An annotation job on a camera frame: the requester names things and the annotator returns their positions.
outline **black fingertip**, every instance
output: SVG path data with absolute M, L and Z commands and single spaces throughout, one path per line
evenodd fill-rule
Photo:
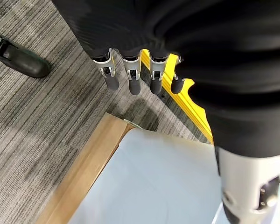
M 159 79 L 151 80 L 150 82 L 150 91 L 157 95 L 161 92 L 162 90 L 162 81 Z
M 115 91 L 119 88 L 119 81 L 116 76 L 114 76 L 114 77 L 107 76 L 107 78 L 105 78 L 105 82 L 106 82 L 108 89 L 110 89 L 110 90 Z
M 130 93 L 133 95 L 138 95 L 141 91 L 140 81 L 132 78 L 129 80 Z
M 172 80 L 172 83 L 171 83 L 171 92 L 173 94 L 178 94 L 182 91 L 182 88 L 183 88 L 183 84 L 184 84 L 184 80 L 182 79 L 174 79 Z

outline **wooden edge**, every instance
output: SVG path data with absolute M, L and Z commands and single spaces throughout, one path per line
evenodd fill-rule
M 68 223 L 122 138 L 133 128 L 123 120 L 105 113 L 36 223 Z

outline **yellow plastic stand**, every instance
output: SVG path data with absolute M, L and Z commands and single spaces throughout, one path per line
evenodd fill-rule
M 150 58 L 148 50 L 145 49 L 142 51 L 141 60 L 149 69 Z M 174 99 L 174 101 L 182 108 L 182 110 L 187 114 L 187 116 L 194 122 L 194 124 L 201 130 L 201 132 L 206 136 L 206 138 L 210 142 L 213 142 L 210 126 L 207 122 L 204 109 L 197 106 L 188 95 L 189 87 L 194 84 L 193 80 L 186 79 L 183 89 L 179 94 L 173 94 L 170 90 L 171 82 L 174 76 L 176 60 L 177 56 L 170 54 L 166 64 L 162 86 Z

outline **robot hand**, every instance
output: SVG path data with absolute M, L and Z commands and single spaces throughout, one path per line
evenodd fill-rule
M 225 213 L 232 224 L 261 223 L 280 174 L 280 0 L 53 2 L 110 89 L 119 86 L 110 48 L 135 95 L 142 49 L 151 53 L 155 94 L 168 53 L 183 58 L 173 86 L 195 82 L 189 95 L 212 130 Z

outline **gray carpet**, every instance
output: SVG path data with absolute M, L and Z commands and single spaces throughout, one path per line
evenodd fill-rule
M 120 88 L 107 90 L 94 63 L 49 0 L 0 0 L 0 34 L 52 64 L 36 80 L 0 62 L 0 224 L 34 223 L 105 112 L 145 129 L 206 142 L 162 91 L 150 93 L 142 70 L 132 96 L 120 57 Z

